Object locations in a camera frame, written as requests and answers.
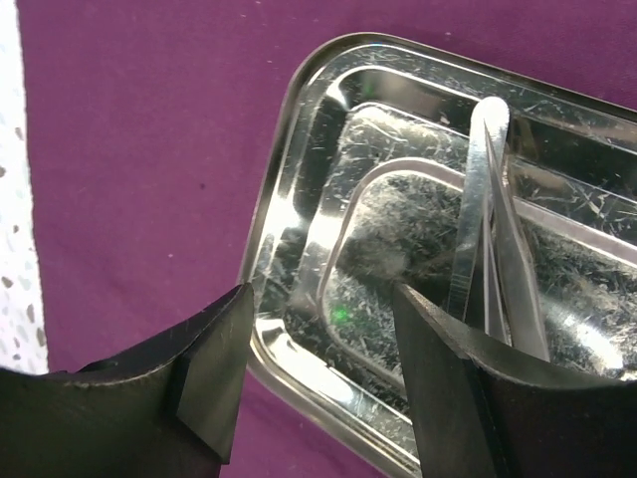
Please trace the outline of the fine pointed steel tweezers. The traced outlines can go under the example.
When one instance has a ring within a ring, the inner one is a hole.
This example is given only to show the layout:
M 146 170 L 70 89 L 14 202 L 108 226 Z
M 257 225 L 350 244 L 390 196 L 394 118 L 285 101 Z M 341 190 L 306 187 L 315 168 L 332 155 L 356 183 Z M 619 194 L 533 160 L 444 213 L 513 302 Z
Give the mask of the fine pointed steel tweezers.
M 485 132 L 487 161 L 496 215 L 496 257 L 513 346 L 543 361 L 549 361 L 544 318 L 530 250 L 520 227 L 513 197 L 503 182 L 503 171 L 490 133 Z

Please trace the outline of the steel scalpel handle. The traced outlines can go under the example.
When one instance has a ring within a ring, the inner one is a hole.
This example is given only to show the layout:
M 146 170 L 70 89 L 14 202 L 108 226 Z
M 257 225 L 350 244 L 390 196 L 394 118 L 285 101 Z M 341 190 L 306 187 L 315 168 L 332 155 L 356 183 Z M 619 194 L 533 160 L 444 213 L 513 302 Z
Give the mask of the steel scalpel handle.
M 487 141 L 492 142 L 496 165 L 501 166 L 507 147 L 510 120 L 509 106 L 498 97 L 480 100 L 471 115 L 469 148 L 447 305 L 447 312 L 462 322 L 467 318 L 482 223 L 487 215 L 484 203 L 491 199 Z

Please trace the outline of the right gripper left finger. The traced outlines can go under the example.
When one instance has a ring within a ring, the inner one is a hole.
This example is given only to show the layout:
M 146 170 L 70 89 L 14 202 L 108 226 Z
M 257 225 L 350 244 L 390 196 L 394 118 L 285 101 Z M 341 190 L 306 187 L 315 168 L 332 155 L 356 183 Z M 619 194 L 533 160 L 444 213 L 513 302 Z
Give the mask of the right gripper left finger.
M 5 477 L 216 477 L 230 460 L 254 321 L 242 284 L 78 371 L 1 373 Z

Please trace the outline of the purple cloth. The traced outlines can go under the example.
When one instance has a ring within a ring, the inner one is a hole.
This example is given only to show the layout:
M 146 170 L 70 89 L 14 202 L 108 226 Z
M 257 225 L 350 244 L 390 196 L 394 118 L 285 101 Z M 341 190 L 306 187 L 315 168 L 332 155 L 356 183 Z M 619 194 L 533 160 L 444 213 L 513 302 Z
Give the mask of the purple cloth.
M 632 1 L 17 8 L 53 369 L 113 357 L 248 282 L 245 253 L 289 86 L 336 38 L 394 36 L 603 102 L 636 103 Z M 255 320 L 254 291 L 251 375 L 223 475 L 387 477 L 253 374 Z

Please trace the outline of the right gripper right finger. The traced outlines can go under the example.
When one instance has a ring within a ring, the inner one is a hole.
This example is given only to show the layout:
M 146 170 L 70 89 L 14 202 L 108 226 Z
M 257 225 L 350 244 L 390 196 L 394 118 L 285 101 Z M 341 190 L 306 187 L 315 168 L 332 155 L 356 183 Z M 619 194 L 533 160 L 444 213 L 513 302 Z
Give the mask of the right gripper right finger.
M 632 477 L 636 385 L 511 348 L 407 285 L 392 308 L 426 477 Z

